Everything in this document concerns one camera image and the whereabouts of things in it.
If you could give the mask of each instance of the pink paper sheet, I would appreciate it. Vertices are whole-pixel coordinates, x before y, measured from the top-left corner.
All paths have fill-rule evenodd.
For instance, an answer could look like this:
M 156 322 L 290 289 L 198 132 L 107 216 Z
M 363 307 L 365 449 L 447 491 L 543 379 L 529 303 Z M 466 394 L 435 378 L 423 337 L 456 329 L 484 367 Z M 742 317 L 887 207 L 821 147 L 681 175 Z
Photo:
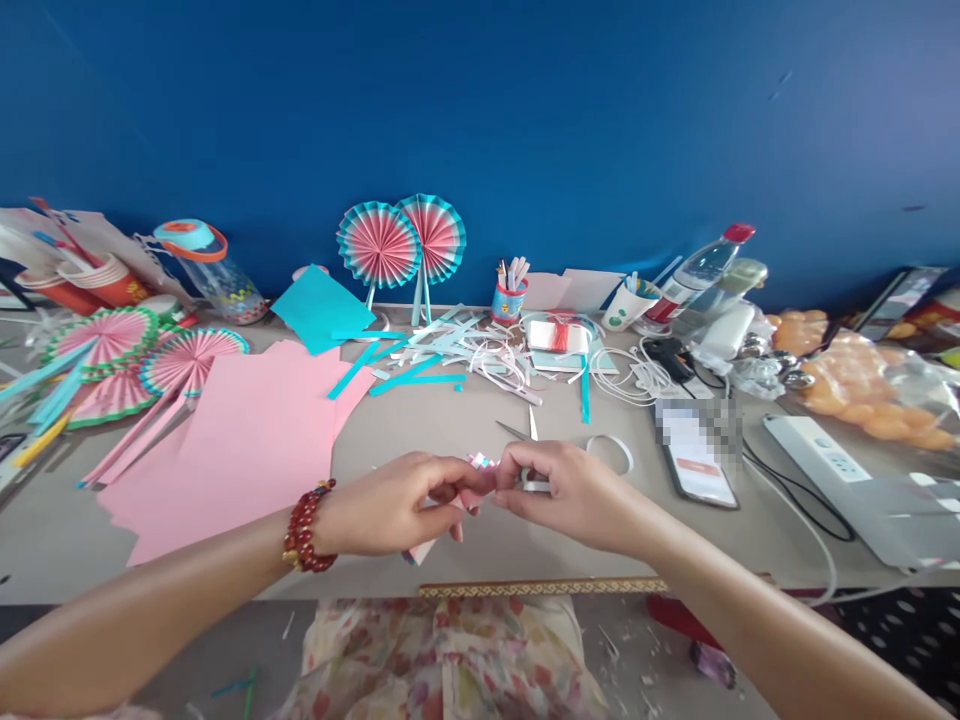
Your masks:
M 128 565 L 239 527 L 296 502 L 330 476 L 333 442 L 373 384 L 333 350 L 295 342 L 218 358 L 193 417 L 157 444 L 99 503 L 140 535 Z

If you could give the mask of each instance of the red paper cup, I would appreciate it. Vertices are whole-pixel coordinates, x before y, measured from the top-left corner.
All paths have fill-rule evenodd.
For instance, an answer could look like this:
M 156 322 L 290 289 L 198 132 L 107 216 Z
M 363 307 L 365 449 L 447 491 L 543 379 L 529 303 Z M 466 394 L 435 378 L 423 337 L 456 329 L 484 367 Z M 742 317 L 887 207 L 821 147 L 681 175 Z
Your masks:
M 26 290 L 40 293 L 68 310 L 87 317 L 103 308 L 103 302 L 86 290 L 67 282 L 59 275 L 35 277 L 24 271 L 14 278 L 14 282 Z
M 103 262 L 93 270 L 77 270 L 70 263 L 61 263 L 57 272 L 77 287 L 96 295 L 110 307 L 138 305 L 153 293 L 147 290 L 116 256 L 97 256 Z

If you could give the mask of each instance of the water bottle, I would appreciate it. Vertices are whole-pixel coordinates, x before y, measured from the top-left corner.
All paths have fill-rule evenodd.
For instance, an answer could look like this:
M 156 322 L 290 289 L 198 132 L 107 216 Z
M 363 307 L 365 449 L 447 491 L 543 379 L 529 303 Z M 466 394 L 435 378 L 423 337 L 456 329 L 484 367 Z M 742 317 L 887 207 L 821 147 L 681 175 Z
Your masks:
M 660 301 L 647 310 L 634 327 L 652 335 L 666 334 L 670 322 L 723 277 L 740 246 L 755 232 L 752 225 L 736 223 L 728 227 L 719 240 L 687 258 L 660 289 Z
M 224 318 L 235 325 L 249 325 L 266 315 L 263 295 L 227 257 L 227 239 L 215 227 L 202 220 L 174 220 L 154 230 L 153 236 L 180 261 L 193 284 Z

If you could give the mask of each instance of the smartphone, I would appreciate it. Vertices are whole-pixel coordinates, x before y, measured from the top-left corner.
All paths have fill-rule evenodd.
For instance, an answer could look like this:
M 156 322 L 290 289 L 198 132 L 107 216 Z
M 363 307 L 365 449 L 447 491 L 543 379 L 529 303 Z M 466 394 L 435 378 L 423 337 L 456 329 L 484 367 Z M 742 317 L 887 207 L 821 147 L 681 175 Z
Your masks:
M 667 467 L 680 497 L 726 510 L 740 503 L 717 462 L 695 407 L 688 403 L 654 405 L 654 417 Z

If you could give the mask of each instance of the desk surface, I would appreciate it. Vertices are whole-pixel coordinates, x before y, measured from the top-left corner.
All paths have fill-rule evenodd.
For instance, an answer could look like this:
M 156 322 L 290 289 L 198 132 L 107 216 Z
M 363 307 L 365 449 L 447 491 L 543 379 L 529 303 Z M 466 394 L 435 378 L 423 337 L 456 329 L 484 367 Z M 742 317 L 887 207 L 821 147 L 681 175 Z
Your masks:
M 271 325 L 240 328 L 254 352 L 292 337 L 278 320 Z M 632 333 L 608 337 L 627 346 Z M 22 350 L 0 357 L 25 369 Z M 343 355 L 360 352 L 348 344 Z M 540 437 L 578 442 L 606 433 L 622 439 L 637 460 L 629 481 L 677 518 L 698 530 L 757 573 L 769 573 L 785 588 L 817 588 L 827 580 L 826 563 L 809 530 L 769 486 L 743 466 L 729 468 L 742 509 L 724 511 L 680 499 L 673 490 L 649 411 L 635 408 L 592 385 L 590 426 L 580 420 L 579 383 L 544 381 L 543 406 L 536 410 Z M 741 395 L 744 434 L 762 458 L 790 477 L 805 477 L 760 428 L 760 417 L 783 412 L 778 406 Z M 123 572 L 135 537 L 114 527 L 94 493 L 77 490 L 76 481 L 91 470 L 123 436 L 135 418 L 72 433 L 0 512 L 0 604 L 59 604 Z M 450 386 L 398 387 L 385 395 L 366 397 L 350 417 L 334 449 L 333 471 L 349 482 L 371 467 L 410 450 L 466 456 L 482 452 L 497 458 L 512 438 L 495 424 L 527 425 L 527 404 L 487 380 L 469 376 L 465 392 Z M 915 456 L 887 450 L 841 423 L 825 429 L 872 473 L 927 471 Z M 267 590 L 263 599 L 319 597 L 389 597 L 415 595 L 422 584 L 489 583 L 584 578 L 652 577 L 646 565 L 617 555 L 589 550 L 550 530 L 518 520 L 492 506 L 465 521 L 466 541 L 441 539 L 421 568 L 399 556 L 341 558 L 323 576 L 291 575 Z M 903 576 L 882 565 L 861 542 L 826 538 L 846 587 L 871 587 Z M 960 584 L 960 573 L 943 572 L 921 584 Z

